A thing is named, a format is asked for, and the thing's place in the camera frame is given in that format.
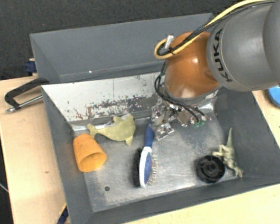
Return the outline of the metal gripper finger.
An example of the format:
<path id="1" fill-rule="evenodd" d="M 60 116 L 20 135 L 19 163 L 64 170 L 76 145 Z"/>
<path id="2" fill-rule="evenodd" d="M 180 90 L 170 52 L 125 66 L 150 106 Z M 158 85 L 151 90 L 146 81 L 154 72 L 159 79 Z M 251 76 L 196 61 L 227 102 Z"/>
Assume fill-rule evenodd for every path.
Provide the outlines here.
<path id="1" fill-rule="evenodd" d="M 159 104 L 159 105 L 153 106 L 152 116 L 153 116 L 153 122 L 155 124 L 168 122 L 169 117 L 170 117 L 170 112 L 167 109 L 166 104 Z"/>
<path id="2" fill-rule="evenodd" d="M 167 137 L 169 134 L 174 132 L 170 123 L 164 123 L 154 129 L 155 131 L 155 139 L 162 140 L 163 138 Z"/>

